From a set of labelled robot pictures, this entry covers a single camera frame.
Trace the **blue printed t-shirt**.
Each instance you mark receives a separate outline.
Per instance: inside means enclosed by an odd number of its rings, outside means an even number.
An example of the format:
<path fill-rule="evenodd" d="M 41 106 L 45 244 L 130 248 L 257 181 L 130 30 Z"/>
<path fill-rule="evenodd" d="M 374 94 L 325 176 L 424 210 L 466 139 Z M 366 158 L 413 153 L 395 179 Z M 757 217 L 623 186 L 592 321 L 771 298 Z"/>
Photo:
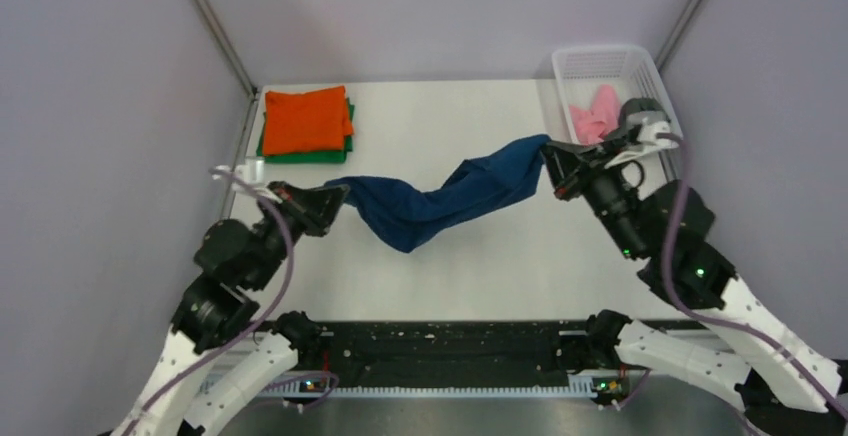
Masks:
<path fill-rule="evenodd" d="M 390 248 L 411 253 L 438 233 L 535 195 L 543 166 L 541 148 L 551 138 L 514 140 L 494 153 L 463 160 L 442 186 L 419 190 L 389 177 L 347 176 L 324 183 L 349 188 L 355 208 L 374 235 Z"/>

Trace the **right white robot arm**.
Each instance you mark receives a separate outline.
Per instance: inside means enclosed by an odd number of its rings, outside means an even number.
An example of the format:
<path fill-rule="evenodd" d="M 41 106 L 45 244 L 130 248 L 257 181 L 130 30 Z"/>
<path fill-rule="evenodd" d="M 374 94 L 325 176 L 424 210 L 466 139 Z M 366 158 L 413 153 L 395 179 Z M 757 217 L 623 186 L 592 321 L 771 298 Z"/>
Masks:
<path fill-rule="evenodd" d="M 641 260 L 639 279 L 660 300 L 724 344 L 717 351 L 603 310 L 585 326 L 580 358 L 605 369 L 657 371 L 732 407 L 756 435 L 842 435 L 847 364 L 807 345 L 753 294 L 707 242 L 714 222 L 687 178 L 640 198 L 622 168 L 627 144 L 546 143 L 540 151 L 555 196 L 581 197 L 621 254 Z"/>

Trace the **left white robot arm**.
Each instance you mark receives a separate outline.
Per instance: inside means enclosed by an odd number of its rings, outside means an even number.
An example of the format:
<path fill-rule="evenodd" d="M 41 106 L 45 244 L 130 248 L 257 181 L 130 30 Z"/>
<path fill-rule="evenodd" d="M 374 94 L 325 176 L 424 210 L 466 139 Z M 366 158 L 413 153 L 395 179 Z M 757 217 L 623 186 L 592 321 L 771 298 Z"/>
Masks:
<path fill-rule="evenodd" d="M 184 291 L 159 360 L 114 435 L 217 435 L 284 373 L 319 360 L 321 327 L 292 311 L 268 322 L 248 296 L 279 269 L 289 282 L 293 246 L 322 237 L 349 191 L 346 185 L 257 189 L 259 222 L 224 219 L 204 235 L 194 262 L 201 273 Z"/>

